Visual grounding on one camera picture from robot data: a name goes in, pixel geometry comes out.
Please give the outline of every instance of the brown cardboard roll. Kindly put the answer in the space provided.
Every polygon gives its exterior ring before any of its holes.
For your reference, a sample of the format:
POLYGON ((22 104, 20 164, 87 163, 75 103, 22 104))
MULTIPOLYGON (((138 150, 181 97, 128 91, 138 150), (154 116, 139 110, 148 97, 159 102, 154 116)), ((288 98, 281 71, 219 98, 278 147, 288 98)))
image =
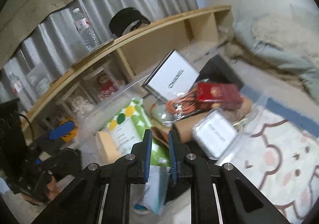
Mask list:
POLYGON ((208 112, 200 113, 173 123, 172 129, 176 131, 177 137, 181 143, 186 143, 192 140, 192 127, 203 119, 207 113, 208 112))

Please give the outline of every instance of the curtain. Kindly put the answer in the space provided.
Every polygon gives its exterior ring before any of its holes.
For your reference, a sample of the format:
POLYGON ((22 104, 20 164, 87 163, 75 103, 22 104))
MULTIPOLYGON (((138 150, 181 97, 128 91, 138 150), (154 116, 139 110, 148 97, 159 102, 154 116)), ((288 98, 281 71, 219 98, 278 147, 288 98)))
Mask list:
POLYGON ((111 18, 125 7, 135 7, 151 22, 174 14, 197 9, 196 0, 74 0, 65 8, 50 14, 25 39, 14 56, 4 66, 0 82, 0 101, 15 96, 10 88, 9 73, 17 75, 36 101, 39 97, 29 85, 26 75, 42 63, 53 82, 80 58, 88 54, 72 18, 72 11, 80 8, 87 14, 100 43, 117 37, 108 25, 111 18))

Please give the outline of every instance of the wooden shelf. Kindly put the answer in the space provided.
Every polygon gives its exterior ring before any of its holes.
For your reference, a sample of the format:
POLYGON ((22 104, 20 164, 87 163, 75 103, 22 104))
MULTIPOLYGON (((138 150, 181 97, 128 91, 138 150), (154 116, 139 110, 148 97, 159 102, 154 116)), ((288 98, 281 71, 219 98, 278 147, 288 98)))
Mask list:
MULTIPOLYGON (((37 100, 27 113, 29 121, 33 122, 45 106, 71 81, 113 51, 116 51, 114 54, 122 65, 123 73, 132 81, 135 75, 161 60, 172 49, 187 50, 191 42, 206 45, 207 50, 217 45, 217 24, 223 25, 226 21, 231 28, 230 9, 231 6, 224 5, 180 13, 134 30, 112 43, 101 46, 74 65, 37 100)), ((25 132, 27 128, 28 123, 23 122, 22 130, 25 132)))

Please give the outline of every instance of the plastic bottle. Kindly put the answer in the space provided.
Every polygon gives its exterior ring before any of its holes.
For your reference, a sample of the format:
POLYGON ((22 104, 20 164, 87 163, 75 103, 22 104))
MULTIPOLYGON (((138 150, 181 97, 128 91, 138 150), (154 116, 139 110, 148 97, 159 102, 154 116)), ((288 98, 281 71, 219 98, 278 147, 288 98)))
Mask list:
POLYGON ((14 93, 17 97, 20 98, 20 102, 22 103, 22 105, 26 108, 27 111, 29 111, 34 104, 33 100, 28 94, 24 85, 22 84, 20 78, 18 78, 12 72, 10 72, 10 83, 14 93))
POLYGON ((81 13, 79 8, 73 10, 74 25, 82 37, 85 47, 88 51, 94 50, 100 45, 96 35, 91 27, 91 23, 86 14, 81 13))

